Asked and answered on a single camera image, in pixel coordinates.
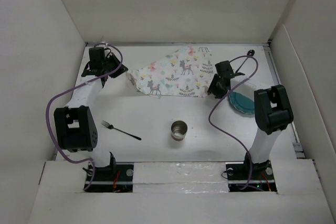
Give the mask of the black metal fork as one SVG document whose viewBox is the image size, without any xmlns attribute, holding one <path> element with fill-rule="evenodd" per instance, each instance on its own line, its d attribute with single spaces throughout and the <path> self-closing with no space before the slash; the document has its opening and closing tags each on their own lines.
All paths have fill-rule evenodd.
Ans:
<svg viewBox="0 0 336 224">
<path fill-rule="evenodd" d="M 101 122 L 101 125 L 104 126 L 104 127 L 107 128 L 107 129 L 110 129 L 110 130 L 116 130 L 116 131 L 119 131 L 119 132 L 121 132 L 121 133 L 123 133 L 123 134 L 126 134 L 126 135 L 128 135 L 128 136 L 130 136 L 130 137 L 132 137 L 132 138 L 134 138 L 134 139 L 136 139 L 136 140 L 138 140 L 138 141 L 141 141 L 141 140 L 142 140 L 140 137 L 135 136 L 135 135 L 133 135 L 133 134 L 130 134 L 130 133 L 128 133 L 128 132 L 125 132 L 125 131 L 123 131 L 123 130 L 120 130 L 120 129 L 114 127 L 112 124 L 110 124 L 110 123 L 108 123 L 108 122 L 106 122 L 106 121 L 102 121 L 102 122 Z"/>
</svg>

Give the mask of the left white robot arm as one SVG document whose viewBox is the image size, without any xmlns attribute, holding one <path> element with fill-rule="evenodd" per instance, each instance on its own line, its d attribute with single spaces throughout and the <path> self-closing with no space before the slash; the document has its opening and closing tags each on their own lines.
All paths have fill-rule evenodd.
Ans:
<svg viewBox="0 0 336 224">
<path fill-rule="evenodd" d="M 98 130 L 90 106 L 108 78 L 116 78 L 127 70 L 114 53 L 106 53 L 102 47 L 89 49 L 80 87 L 63 108 L 54 111 L 57 143 L 62 151 L 93 151 L 98 144 Z"/>
</svg>

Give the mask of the floral animal print cloth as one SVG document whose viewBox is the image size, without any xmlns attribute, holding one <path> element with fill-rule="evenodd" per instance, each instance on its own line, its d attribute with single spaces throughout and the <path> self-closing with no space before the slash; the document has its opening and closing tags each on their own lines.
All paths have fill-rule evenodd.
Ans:
<svg viewBox="0 0 336 224">
<path fill-rule="evenodd" d="M 204 98 L 214 76 L 207 47 L 185 46 L 137 70 L 129 70 L 130 85 L 150 96 Z"/>
</svg>

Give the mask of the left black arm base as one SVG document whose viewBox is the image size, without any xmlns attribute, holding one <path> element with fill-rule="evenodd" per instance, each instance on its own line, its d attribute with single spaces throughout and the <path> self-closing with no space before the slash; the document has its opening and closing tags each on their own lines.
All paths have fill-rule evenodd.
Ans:
<svg viewBox="0 0 336 224">
<path fill-rule="evenodd" d="M 115 172 L 110 169 L 95 172 L 88 193 L 132 193 L 133 192 L 133 163 L 117 163 Z"/>
</svg>

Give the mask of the stainless steel cup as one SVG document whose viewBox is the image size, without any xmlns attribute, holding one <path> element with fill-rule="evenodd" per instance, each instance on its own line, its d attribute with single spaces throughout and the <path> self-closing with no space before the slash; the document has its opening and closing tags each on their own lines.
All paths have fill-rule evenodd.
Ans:
<svg viewBox="0 0 336 224">
<path fill-rule="evenodd" d="M 182 141 L 187 134 L 187 124 L 184 121 L 178 120 L 171 125 L 171 137 L 175 141 Z"/>
</svg>

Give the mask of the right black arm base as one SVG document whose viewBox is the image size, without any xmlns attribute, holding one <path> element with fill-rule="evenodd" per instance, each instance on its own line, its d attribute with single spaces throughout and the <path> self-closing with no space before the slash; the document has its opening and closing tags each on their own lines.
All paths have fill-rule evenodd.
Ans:
<svg viewBox="0 0 336 224">
<path fill-rule="evenodd" d="M 250 166 L 244 162 L 227 162 L 221 172 L 228 182 L 228 190 L 233 192 L 277 192 L 276 181 L 271 162 L 261 167 L 254 165 L 251 175 Z"/>
</svg>

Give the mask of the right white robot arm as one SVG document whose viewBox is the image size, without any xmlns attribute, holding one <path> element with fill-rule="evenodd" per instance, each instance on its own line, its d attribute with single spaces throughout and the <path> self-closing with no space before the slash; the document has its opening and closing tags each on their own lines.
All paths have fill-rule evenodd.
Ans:
<svg viewBox="0 0 336 224">
<path fill-rule="evenodd" d="M 266 169 L 270 152 L 281 131 L 292 123 L 292 108 L 283 85 L 269 86 L 244 76 L 232 78 L 215 74 L 207 93 L 222 99 L 232 92 L 254 102 L 254 116 L 258 130 L 240 169 L 247 178 L 254 179 Z"/>
</svg>

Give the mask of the teal scalloped plate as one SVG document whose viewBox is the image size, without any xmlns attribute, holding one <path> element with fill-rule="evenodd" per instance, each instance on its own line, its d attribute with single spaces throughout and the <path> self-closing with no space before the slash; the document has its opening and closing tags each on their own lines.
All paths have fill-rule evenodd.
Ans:
<svg viewBox="0 0 336 224">
<path fill-rule="evenodd" d="M 228 100 L 230 106 L 241 114 L 245 115 L 254 115 L 255 114 L 255 106 L 254 101 L 250 98 L 238 93 L 238 92 L 230 92 L 228 94 Z"/>
</svg>

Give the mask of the black spoon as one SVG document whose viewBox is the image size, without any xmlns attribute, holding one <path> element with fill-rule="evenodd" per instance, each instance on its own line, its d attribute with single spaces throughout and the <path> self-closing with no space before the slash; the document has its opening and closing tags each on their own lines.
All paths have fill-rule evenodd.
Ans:
<svg viewBox="0 0 336 224">
<path fill-rule="evenodd" d="M 255 51 L 254 50 L 249 50 L 248 52 L 247 52 L 247 56 L 249 56 L 249 57 L 253 57 L 254 56 L 254 54 L 255 54 Z M 237 68 L 237 70 L 235 71 L 236 73 L 238 73 L 239 72 L 239 70 L 242 68 L 242 66 L 246 63 L 246 61 L 248 60 L 248 58 L 245 58 L 245 60 L 243 61 L 243 63 Z"/>
</svg>

